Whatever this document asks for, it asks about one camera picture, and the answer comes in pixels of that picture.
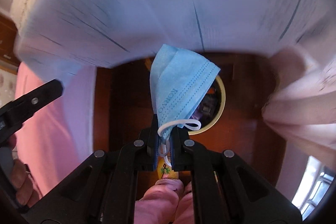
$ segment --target wooden cabinet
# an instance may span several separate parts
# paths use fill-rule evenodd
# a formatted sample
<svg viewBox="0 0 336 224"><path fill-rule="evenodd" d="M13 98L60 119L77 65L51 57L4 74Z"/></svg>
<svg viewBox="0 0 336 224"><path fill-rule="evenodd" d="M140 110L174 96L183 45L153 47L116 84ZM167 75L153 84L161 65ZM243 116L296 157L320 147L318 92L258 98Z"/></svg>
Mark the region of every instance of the wooden cabinet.
<svg viewBox="0 0 336 224"><path fill-rule="evenodd" d="M13 52L16 33L15 24L0 16L0 60L18 67L20 61Z"/></svg>

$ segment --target person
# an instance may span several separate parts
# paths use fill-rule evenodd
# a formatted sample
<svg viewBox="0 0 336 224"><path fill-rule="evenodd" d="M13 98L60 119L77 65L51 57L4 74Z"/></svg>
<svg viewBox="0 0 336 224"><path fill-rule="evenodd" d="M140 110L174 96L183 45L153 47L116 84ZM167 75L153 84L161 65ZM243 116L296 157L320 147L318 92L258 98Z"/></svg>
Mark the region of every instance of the person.
<svg viewBox="0 0 336 224"><path fill-rule="evenodd" d="M12 148L16 137L9 139ZM193 224L193 193L189 183L184 187L178 174L168 166L158 167L159 180L149 188L143 198L135 202L134 224ZM16 187L16 199L22 205L32 207L41 198L34 179L19 159L14 160L11 183Z"/></svg>

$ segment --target beige curtain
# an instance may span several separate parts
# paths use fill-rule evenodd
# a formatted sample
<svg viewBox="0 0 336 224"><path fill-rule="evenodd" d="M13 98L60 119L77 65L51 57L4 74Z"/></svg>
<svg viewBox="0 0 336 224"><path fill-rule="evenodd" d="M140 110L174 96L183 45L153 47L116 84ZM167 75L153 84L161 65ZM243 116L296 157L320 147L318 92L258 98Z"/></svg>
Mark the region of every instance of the beige curtain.
<svg viewBox="0 0 336 224"><path fill-rule="evenodd" d="M336 170L336 27L330 18L271 57L278 87L265 122L306 154Z"/></svg>

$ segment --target wooden floor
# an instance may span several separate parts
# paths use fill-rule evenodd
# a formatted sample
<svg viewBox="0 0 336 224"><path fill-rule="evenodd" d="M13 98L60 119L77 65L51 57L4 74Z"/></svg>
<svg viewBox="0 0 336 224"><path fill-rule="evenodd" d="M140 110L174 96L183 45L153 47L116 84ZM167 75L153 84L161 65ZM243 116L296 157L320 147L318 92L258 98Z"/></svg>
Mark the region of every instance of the wooden floor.
<svg viewBox="0 0 336 224"><path fill-rule="evenodd" d="M276 84L267 60L243 54L207 53L205 56L221 68L219 75L226 89L226 105L221 118L212 128L191 138L210 150L234 150L275 185L286 142L261 119L261 108ZM110 73L109 149L114 151L134 141L141 129L150 126L153 111L150 73L144 60L121 65ZM156 173L141 172L137 199L157 179Z"/></svg>

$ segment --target yellow rim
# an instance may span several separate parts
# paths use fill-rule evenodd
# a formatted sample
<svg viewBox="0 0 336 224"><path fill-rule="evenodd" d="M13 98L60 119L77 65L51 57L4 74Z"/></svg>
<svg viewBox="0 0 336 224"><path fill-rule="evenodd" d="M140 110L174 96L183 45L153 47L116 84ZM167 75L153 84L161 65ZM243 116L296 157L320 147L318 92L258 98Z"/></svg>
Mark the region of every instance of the yellow rim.
<svg viewBox="0 0 336 224"><path fill-rule="evenodd" d="M224 87L223 81L221 80L219 75L216 76L215 81L217 81L217 83L219 85L220 95L221 95L221 102L220 102L218 113L216 114L214 119L209 124L207 124L205 127L201 128L200 130L189 131L189 135L200 134L200 133L208 130L210 127L212 127L218 121L218 119L220 118L220 116L223 113L224 106L225 106L225 99L226 99L225 87Z"/></svg>

